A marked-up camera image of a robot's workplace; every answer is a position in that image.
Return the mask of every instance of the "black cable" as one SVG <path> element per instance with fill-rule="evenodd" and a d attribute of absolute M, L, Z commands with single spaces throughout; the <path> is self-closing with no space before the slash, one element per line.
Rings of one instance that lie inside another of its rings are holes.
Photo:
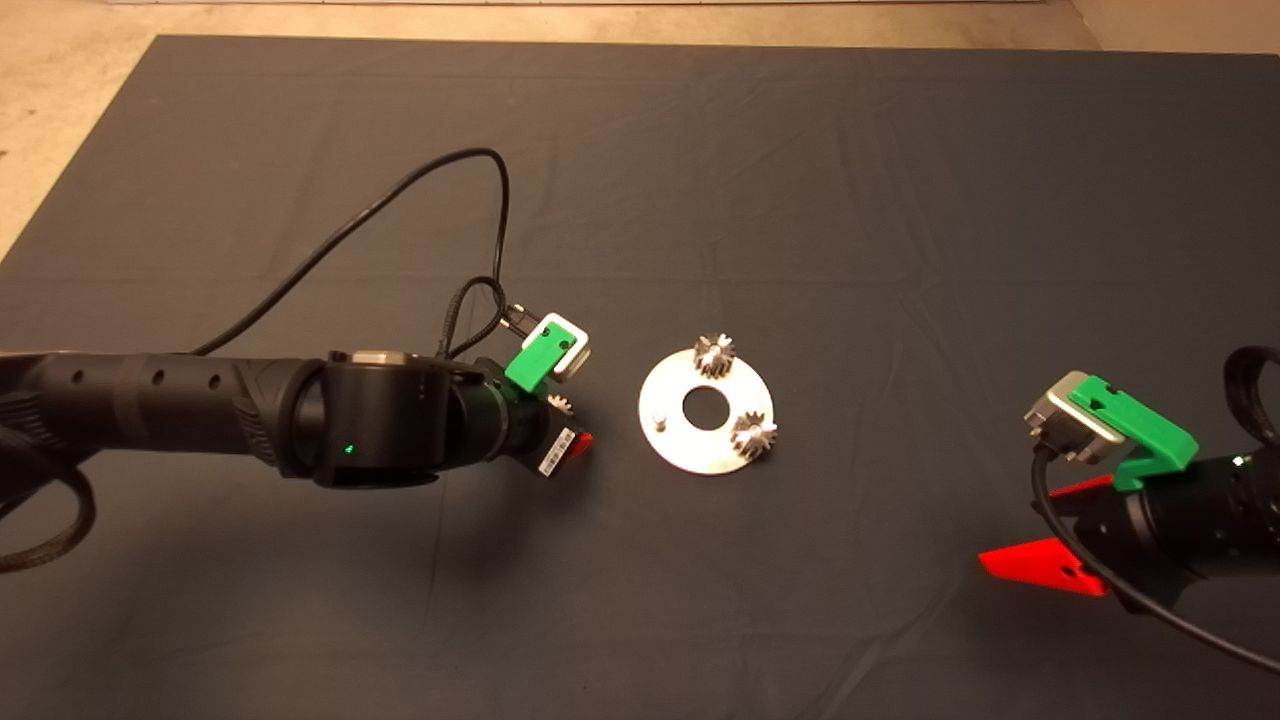
<path fill-rule="evenodd" d="M 1226 406 L 1235 421 L 1262 445 L 1275 447 L 1280 446 L 1280 434 L 1271 425 L 1258 391 L 1258 380 L 1267 363 L 1280 364 L 1280 350 L 1262 346 L 1236 350 L 1222 364 L 1222 386 L 1226 389 Z"/>
<path fill-rule="evenodd" d="M 1129 584 L 1124 578 L 1117 575 L 1115 570 L 1111 570 L 1103 565 L 1084 544 L 1076 539 L 1075 534 L 1068 529 L 1066 523 L 1059 516 L 1057 511 L 1053 510 L 1053 502 L 1048 495 L 1048 483 L 1046 480 L 1046 469 L 1051 460 L 1057 457 L 1057 452 L 1044 445 L 1036 447 L 1036 459 L 1032 461 L 1032 492 L 1036 495 L 1036 502 L 1039 503 L 1041 515 L 1043 515 L 1044 521 L 1048 523 L 1053 534 L 1057 539 L 1062 541 L 1062 544 L 1075 555 L 1084 568 L 1093 573 L 1094 575 L 1102 578 L 1107 587 L 1115 591 L 1117 594 L 1124 596 L 1133 603 L 1138 605 L 1148 614 L 1153 615 L 1157 620 L 1170 625 L 1175 630 L 1190 635 L 1192 638 L 1212 647 L 1213 650 L 1225 652 L 1236 660 L 1243 660 L 1254 667 L 1261 667 L 1268 673 L 1275 673 L 1280 675 L 1280 661 L 1276 661 L 1265 655 L 1257 653 L 1247 647 L 1240 647 L 1226 638 L 1215 635 L 1213 633 L 1201 628 L 1199 625 L 1187 620 L 1185 618 L 1175 614 L 1164 605 L 1156 602 L 1151 596 Z"/>
<path fill-rule="evenodd" d="M 28 570 L 45 562 L 51 562 L 76 548 L 88 536 L 97 519 L 97 503 L 93 501 L 93 487 L 88 478 L 76 465 L 64 462 L 33 445 L 26 436 L 0 425 L 0 456 L 22 466 L 28 473 L 59 479 L 76 493 L 76 519 L 63 532 L 47 541 L 8 555 L 0 555 L 0 574 Z M 35 492 L 10 500 L 0 507 L 0 518 L 17 510 Z"/>
<path fill-rule="evenodd" d="M 480 328 L 480 331 L 477 331 L 474 336 L 463 341 L 462 345 L 452 347 L 453 332 L 454 329 L 457 329 L 458 314 L 462 311 L 462 301 L 466 300 L 467 292 L 470 292 L 472 287 L 481 284 L 488 286 L 490 290 L 493 290 L 493 301 L 497 305 L 497 311 L 494 313 L 493 318 L 490 318 L 489 322 L 485 323 L 483 328 Z M 458 292 L 456 292 L 453 295 L 453 299 L 449 300 L 448 310 L 444 311 L 444 328 L 440 331 L 440 346 L 435 351 L 435 356 L 442 357 L 444 360 L 453 360 L 458 355 L 462 355 L 463 352 L 477 345 L 480 341 L 489 337 L 489 334 L 494 329 L 497 329 L 498 324 L 502 322 L 502 318 L 506 314 L 506 311 L 507 311 L 507 292 L 502 290 L 502 283 L 499 283 L 497 279 L 490 278 L 488 275 L 477 275 L 462 283 L 462 287 L 458 288 Z"/>
<path fill-rule="evenodd" d="M 320 263 L 320 260 L 324 260 L 324 258 L 333 251 L 333 249 L 338 247 L 338 245 L 340 245 L 342 241 L 347 240 L 347 237 L 351 233 L 360 229 L 361 225 L 367 223 L 374 215 L 381 211 L 383 208 L 389 205 L 402 192 L 408 190 L 410 186 L 412 186 L 417 181 L 422 179 L 424 177 L 431 174 L 433 172 L 445 165 L 452 165 L 453 163 L 457 163 L 460 160 L 466 160 L 470 158 L 489 158 L 490 160 L 493 160 L 494 165 L 498 167 L 498 176 L 502 182 L 502 209 L 499 210 L 498 214 L 498 236 L 497 240 L 494 241 L 494 250 L 493 250 L 493 281 L 494 283 L 499 282 L 502 279 L 502 252 L 503 247 L 507 243 L 507 218 L 511 214 L 511 176 L 507 173 L 507 161 L 503 160 L 502 155 L 499 155 L 497 150 L 493 150 L 490 147 L 471 147 L 467 150 L 458 150 L 457 152 L 449 152 L 448 155 L 442 155 L 435 160 L 431 160 L 430 163 L 420 165 L 417 169 L 401 178 L 399 182 L 393 184 L 390 190 L 383 193 L 381 197 L 375 200 L 372 204 L 370 204 L 360 213 L 356 213 L 353 218 L 351 218 L 349 220 L 343 223 L 340 228 L 334 231 L 333 234 L 330 234 L 324 242 L 321 242 L 320 246 L 316 247 L 311 252 L 311 255 L 302 261 L 302 264 L 294 268 L 294 270 L 289 273 L 288 277 L 285 277 L 284 281 L 282 281 L 280 284 L 275 287 L 275 290 L 269 292 L 266 297 L 264 297 L 252 310 L 246 313 L 244 316 L 242 316 L 239 320 L 236 320 L 236 323 L 233 323 L 232 327 L 227 328 L 209 342 L 205 342 L 200 347 L 192 350 L 191 354 L 209 355 L 210 352 L 223 347 L 228 342 L 239 337 L 241 333 L 251 328 L 253 323 L 262 319 L 262 315 L 266 315 L 271 310 L 271 307 L 274 307 L 280 300 L 283 300 L 284 296 L 288 295 L 289 291 L 292 291 L 293 287 L 297 286 L 298 282 L 301 282 L 302 278 L 305 278 L 307 273 L 310 273 L 312 268 L 315 268 Z M 490 323 L 494 328 L 498 327 L 498 322 L 502 319 L 504 309 L 506 309 L 506 302 L 499 302 L 498 314 Z"/>

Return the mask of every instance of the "center hole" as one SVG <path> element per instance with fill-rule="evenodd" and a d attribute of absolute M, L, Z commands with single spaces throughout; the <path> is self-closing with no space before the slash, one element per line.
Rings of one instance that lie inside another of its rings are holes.
<path fill-rule="evenodd" d="M 685 418 L 700 430 L 714 430 L 728 420 L 728 401 L 716 388 L 695 387 L 685 396 Z"/>

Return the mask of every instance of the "circular metal plate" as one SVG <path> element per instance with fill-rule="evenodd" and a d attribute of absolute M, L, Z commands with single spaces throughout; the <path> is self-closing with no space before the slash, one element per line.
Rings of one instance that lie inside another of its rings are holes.
<path fill-rule="evenodd" d="M 728 401 L 728 419 L 719 428 L 704 430 L 685 416 L 685 396 L 699 387 L 717 389 Z M 694 368 L 694 351 L 681 350 L 658 363 L 640 388 L 640 427 L 649 445 L 672 465 L 699 475 L 722 475 L 750 462 L 732 442 L 733 420 L 745 413 L 774 421 L 768 386 L 741 357 L 723 377 L 705 378 Z"/>

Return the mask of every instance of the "metal gear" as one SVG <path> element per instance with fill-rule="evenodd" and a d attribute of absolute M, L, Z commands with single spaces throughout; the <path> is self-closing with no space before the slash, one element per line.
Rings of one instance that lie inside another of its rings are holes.
<path fill-rule="evenodd" d="M 748 460 L 755 460 L 773 448 L 778 441 L 778 425 L 764 421 L 764 413 L 744 413 L 733 423 L 733 450 Z"/>
<path fill-rule="evenodd" d="M 701 336 L 694 345 L 694 366 L 704 378 L 722 378 L 733 365 L 733 338 L 719 333 L 714 340 Z"/>
<path fill-rule="evenodd" d="M 550 405 L 552 407 L 559 410 L 566 415 L 573 414 L 573 404 L 570 402 L 568 398 L 564 397 L 563 395 L 548 395 L 547 405 Z"/>

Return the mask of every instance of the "barcode label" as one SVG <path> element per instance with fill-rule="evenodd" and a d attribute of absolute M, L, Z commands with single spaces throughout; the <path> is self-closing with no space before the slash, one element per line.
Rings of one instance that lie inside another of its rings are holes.
<path fill-rule="evenodd" d="M 544 478 L 552 477 L 552 473 L 556 471 L 556 466 L 559 465 L 561 457 L 564 457 L 564 454 L 568 452 L 568 446 L 573 445 L 573 438 L 576 437 L 577 433 L 568 428 L 561 430 L 561 437 L 556 438 L 556 445 L 547 451 L 547 456 L 543 457 L 543 461 L 538 465 L 538 471 L 541 473 Z"/>

